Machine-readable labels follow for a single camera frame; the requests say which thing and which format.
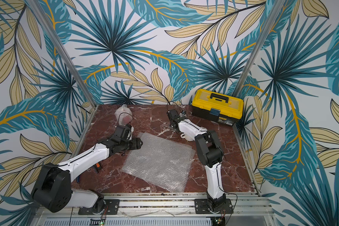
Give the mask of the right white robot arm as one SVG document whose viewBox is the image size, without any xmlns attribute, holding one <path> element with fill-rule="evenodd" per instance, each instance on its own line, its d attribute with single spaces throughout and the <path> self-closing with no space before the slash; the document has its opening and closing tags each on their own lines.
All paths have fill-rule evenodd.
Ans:
<svg viewBox="0 0 339 226">
<path fill-rule="evenodd" d="M 179 114 L 175 109 L 167 111 L 171 127 L 187 141 L 196 144 L 197 156 L 205 166 L 208 188 L 208 204 L 217 208 L 226 202 L 226 194 L 221 179 L 221 163 L 224 152 L 215 131 L 194 124 L 190 119 Z"/>
</svg>

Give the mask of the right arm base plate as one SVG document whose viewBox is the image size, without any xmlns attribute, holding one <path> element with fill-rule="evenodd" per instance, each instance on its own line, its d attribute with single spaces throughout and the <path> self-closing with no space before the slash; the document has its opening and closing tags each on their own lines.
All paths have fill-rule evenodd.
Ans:
<svg viewBox="0 0 339 226">
<path fill-rule="evenodd" d="M 211 201 L 210 199 L 195 199 L 196 214 L 233 214 L 233 204 L 230 199 Z"/>
</svg>

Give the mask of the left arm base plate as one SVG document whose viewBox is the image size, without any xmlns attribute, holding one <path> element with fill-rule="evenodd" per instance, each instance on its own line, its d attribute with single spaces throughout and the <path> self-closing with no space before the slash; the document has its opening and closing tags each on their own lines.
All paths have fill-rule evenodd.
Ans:
<svg viewBox="0 0 339 226">
<path fill-rule="evenodd" d="M 81 207 L 78 214 L 94 215 L 98 217 L 104 215 L 116 215 L 118 213 L 119 203 L 119 199 L 100 199 L 91 208 Z"/>
</svg>

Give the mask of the clear bubble wrap sheet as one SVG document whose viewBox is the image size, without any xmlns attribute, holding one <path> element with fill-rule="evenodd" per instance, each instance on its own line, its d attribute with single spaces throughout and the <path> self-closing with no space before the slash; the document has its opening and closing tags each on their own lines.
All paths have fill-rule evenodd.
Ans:
<svg viewBox="0 0 339 226">
<path fill-rule="evenodd" d="M 120 126 L 125 126 L 131 123 L 134 119 L 131 110 L 127 107 L 126 104 L 123 104 L 115 111 L 115 116 Z"/>
<path fill-rule="evenodd" d="M 149 133 L 139 138 L 142 147 L 130 151 L 121 171 L 169 192 L 184 192 L 195 150 Z"/>
</svg>

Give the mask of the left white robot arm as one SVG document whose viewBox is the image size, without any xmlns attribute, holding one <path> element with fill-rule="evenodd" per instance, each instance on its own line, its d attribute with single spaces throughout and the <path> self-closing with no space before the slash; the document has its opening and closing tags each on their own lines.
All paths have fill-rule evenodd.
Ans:
<svg viewBox="0 0 339 226">
<path fill-rule="evenodd" d="M 76 157 L 58 164 L 43 165 L 31 191 L 31 198 L 52 213 L 79 207 L 95 215 L 104 214 L 109 203 L 102 194 L 74 189 L 71 183 L 102 160 L 128 150 L 139 150 L 143 141 L 139 137 L 133 138 L 132 131 L 130 125 L 116 126 L 110 137 L 100 140 Z"/>
</svg>

